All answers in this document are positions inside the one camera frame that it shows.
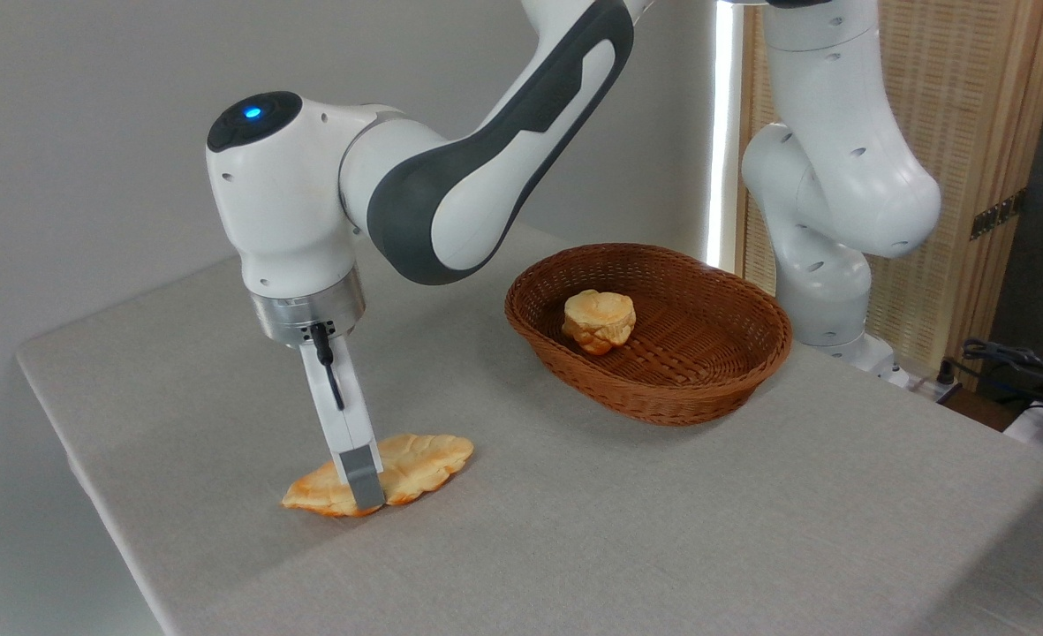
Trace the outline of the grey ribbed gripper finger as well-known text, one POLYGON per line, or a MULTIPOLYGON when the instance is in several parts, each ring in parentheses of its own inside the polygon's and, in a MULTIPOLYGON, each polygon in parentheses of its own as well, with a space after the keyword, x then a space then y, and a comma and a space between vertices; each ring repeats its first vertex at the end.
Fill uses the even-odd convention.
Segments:
POLYGON ((336 467, 351 491, 356 511, 364 514, 387 503, 380 480, 382 460, 374 440, 354 450, 336 454, 336 467))

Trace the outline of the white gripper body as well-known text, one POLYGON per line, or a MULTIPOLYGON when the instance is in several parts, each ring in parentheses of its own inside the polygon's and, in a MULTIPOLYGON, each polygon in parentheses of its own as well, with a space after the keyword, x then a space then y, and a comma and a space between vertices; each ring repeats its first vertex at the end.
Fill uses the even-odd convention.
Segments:
POLYGON ((334 352, 331 369, 335 383, 330 382, 328 367, 318 359, 316 346, 308 343, 299 347, 308 389, 329 450, 338 455, 367 447, 377 460, 380 455, 375 448, 374 430, 351 362, 347 339, 334 337, 330 343, 334 352))

